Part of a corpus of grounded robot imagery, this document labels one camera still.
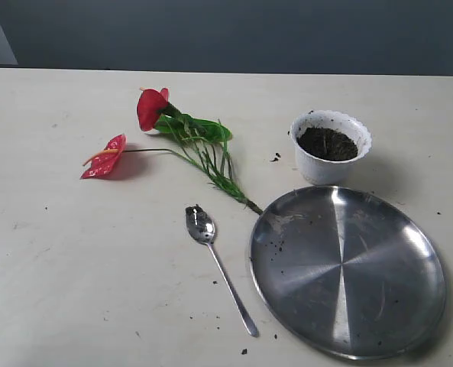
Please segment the red anthurium flower stem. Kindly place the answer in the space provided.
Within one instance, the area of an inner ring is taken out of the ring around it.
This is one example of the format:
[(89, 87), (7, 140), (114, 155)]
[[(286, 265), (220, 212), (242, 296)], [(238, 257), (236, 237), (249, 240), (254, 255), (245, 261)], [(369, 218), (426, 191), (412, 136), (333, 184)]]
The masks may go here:
[(120, 134), (83, 163), (86, 169), (80, 177), (91, 179), (108, 176), (124, 154), (171, 154), (203, 172), (213, 187), (260, 215), (263, 210), (248, 198), (235, 179), (235, 169), (228, 150), (228, 142), (233, 138), (231, 131), (219, 120), (198, 119), (181, 112), (170, 102), (167, 88), (141, 88), (140, 91), (136, 106), (140, 130), (165, 135), (179, 150), (127, 148), (127, 138)]

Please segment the stainless steel spoon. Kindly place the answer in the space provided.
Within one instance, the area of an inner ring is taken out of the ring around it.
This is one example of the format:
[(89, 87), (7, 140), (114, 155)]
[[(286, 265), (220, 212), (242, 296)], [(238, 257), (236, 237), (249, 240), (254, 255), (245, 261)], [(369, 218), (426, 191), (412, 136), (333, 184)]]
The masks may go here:
[(215, 263), (224, 279), (230, 295), (232, 296), (235, 306), (238, 309), (242, 323), (248, 334), (252, 337), (259, 337), (258, 328), (251, 318), (248, 310), (244, 306), (235, 286), (231, 282), (225, 266), (215, 249), (214, 242), (217, 235), (216, 225), (212, 217), (198, 204), (185, 208), (186, 228), (190, 236), (199, 244), (206, 246), (212, 254)]

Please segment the white plastic flower pot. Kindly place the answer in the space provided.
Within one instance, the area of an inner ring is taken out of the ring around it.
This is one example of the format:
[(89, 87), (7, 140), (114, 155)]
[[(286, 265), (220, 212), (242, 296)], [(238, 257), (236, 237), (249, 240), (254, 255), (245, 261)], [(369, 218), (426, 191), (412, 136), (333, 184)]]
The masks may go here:
[(312, 110), (290, 126), (300, 173), (315, 185), (344, 180), (370, 150), (371, 135), (357, 119), (342, 112)]

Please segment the round stainless steel plate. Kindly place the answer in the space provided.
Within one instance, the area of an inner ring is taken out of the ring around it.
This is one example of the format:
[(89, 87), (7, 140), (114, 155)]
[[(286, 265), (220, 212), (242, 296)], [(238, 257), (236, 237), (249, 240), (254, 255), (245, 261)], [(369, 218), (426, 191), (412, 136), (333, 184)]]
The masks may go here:
[(445, 312), (437, 251), (402, 211), (359, 190), (304, 187), (274, 200), (249, 245), (257, 292), (316, 349), (352, 360), (425, 343)]

